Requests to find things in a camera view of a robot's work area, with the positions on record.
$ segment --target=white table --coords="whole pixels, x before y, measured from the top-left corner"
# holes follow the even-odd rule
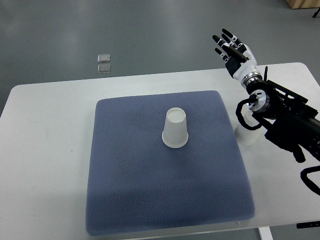
[[[258,69],[263,73],[264,66]],[[320,110],[320,87],[302,63],[269,65],[268,79],[309,99]],[[248,98],[226,69],[19,85],[0,118],[0,238],[92,239],[85,229],[87,181],[95,107],[101,99],[217,90],[233,128]],[[320,196],[300,172],[319,162],[307,151],[297,163],[267,141],[239,144],[256,213],[250,220],[124,233],[107,239],[148,238],[318,221]],[[320,184],[320,174],[310,178]]]

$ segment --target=white plastic cup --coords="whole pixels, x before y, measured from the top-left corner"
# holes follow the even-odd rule
[[[243,118],[245,122],[251,127],[258,124],[258,121],[255,120],[254,117],[252,116],[252,111],[247,111]],[[252,145],[258,140],[258,137],[260,134],[260,128],[257,130],[251,131],[246,129],[239,123],[234,130],[234,134],[235,134],[236,140],[239,143],[244,145]]]
[[[181,148],[188,141],[186,113],[179,107],[170,108],[165,117],[162,141],[170,148]]]

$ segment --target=robotic hand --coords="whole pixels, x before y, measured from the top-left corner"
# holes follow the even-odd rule
[[[213,35],[212,38],[228,54],[225,55],[220,49],[215,49],[224,60],[231,77],[238,80],[244,88],[254,79],[262,80],[260,72],[256,69],[257,61],[250,48],[226,29],[223,28],[222,32],[225,41],[217,35]]]
[[[239,102],[236,108],[235,114],[240,124],[252,131],[265,127],[265,138],[281,149],[292,152],[298,163],[306,160],[300,146],[320,161],[320,121],[315,119],[318,111],[306,105],[308,100],[303,96],[267,80],[268,67],[262,77],[249,47],[226,29],[222,29],[222,32],[223,39],[217,35],[212,38],[226,54],[218,48],[215,51],[225,62],[231,77],[238,80],[250,95]],[[252,127],[245,122],[241,114],[244,104],[248,104],[258,125]],[[320,195],[320,188],[307,177],[307,174],[318,171],[320,166],[309,167],[300,176],[310,190]]]

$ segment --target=blue cushion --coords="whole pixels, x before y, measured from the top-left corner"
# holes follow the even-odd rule
[[[162,141],[166,113],[186,113],[188,142]],[[100,100],[86,202],[92,236],[250,219],[255,207],[217,91]]]

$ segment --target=robotic finger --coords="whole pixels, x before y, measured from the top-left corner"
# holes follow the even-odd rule
[[[218,49],[218,48],[215,48],[214,50],[215,50],[215,52],[216,52],[217,54],[220,55],[220,57],[222,58],[222,60],[223,60],[225,63],[228,62],[229,58],[228,58],[227,55],[225,55],[225,54],[224,54],[220,49]]]
[[[238,48],[243,45],[242,41],[240,41],[239,38],[237,38],[235,35],[233,35],[231,32],[229,32],[225,28],[222,28],[222,32],[225,35],[227,35],[231,39],[231,41],[233,41],[235,43],[235,45],[237,45]]]

